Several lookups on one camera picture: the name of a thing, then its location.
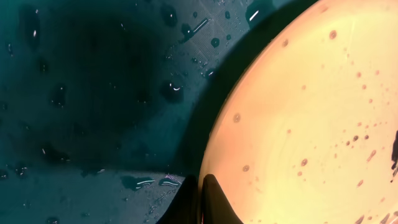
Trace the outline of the blue plastic tray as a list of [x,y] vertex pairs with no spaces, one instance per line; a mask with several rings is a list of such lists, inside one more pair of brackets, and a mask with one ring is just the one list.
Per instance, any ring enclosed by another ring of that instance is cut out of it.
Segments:
[[1,0],[1,222],[155,223],[311,1]]

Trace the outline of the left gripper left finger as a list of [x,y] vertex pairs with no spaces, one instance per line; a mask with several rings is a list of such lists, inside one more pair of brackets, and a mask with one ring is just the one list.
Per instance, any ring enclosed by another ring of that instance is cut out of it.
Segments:
[[197,224],[198,183],[193,175],[182,182],[174,199],[157,224]]

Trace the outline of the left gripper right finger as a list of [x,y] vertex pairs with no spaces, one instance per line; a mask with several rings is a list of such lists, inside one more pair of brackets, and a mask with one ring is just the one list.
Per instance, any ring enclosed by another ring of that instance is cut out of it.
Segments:
[[201,212],[203,224],[243,224],[213,174],[203,179]]

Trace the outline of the yellow plate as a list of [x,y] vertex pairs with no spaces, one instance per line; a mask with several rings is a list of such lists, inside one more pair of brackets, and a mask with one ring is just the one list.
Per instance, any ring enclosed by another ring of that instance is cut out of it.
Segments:
[[244,223],[396,223],[397,0],[322,0],[245,71],[210,134]]

